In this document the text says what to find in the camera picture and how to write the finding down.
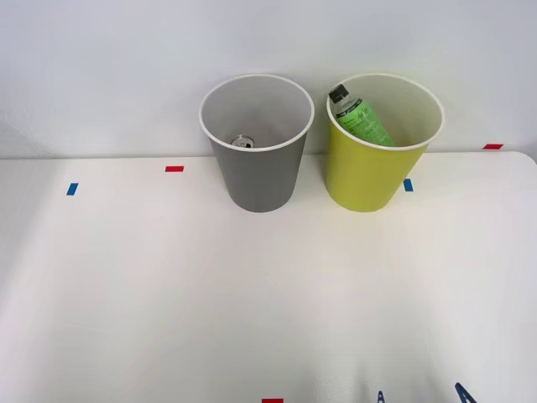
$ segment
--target blue tape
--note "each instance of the blue tape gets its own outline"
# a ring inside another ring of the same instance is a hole
[[[409,178],[406,178],[403,181],[403,185],[406,191],[414,191],[414,187],[412,187],[412,181]]]
[[[78,183],[71,183],[69,186],[69,190],[67,191],[67,196],[74,196],[77,188]]]

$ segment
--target blue mark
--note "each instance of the blue mark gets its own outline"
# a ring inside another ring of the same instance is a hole
[[[67,191],[67,196],[74,196],[77,188],[78,183],[71,183],[69,186],[69,190]]]
[[[403,185],[406,191],[414,191],[414,187],[412,187],[412,181],[409,178],[406,178],[403,181]]]
[[[459,398],[461,399],[462,403],[477,403],[476,400],[468,393],[468,391],[464,389],[464,387],[458,382],[455,384],[455,390],[456,393],[459,394]]]

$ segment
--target table surface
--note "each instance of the table surface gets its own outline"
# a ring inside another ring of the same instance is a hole
[[[256,214],[213,158],[0,161],[0,401],[537,401],[533,160],[425,154],[365,214],[322,172]]]

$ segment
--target bottle cap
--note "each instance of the bottle cap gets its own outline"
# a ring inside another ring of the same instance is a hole
[[[343,86],[343,84],[340,84],[336,88],[334,88],[328,96],[334,103],[338,103],[341,99],[349,95],[349,91]]]

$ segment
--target plastic bottle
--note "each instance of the plastic bottle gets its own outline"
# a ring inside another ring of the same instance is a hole
[[[347,132],[368,143],[395,147],[395,142],[367,101],[351,98],[342,84],[334,88],[329,96],[334,103],[336,121]]]

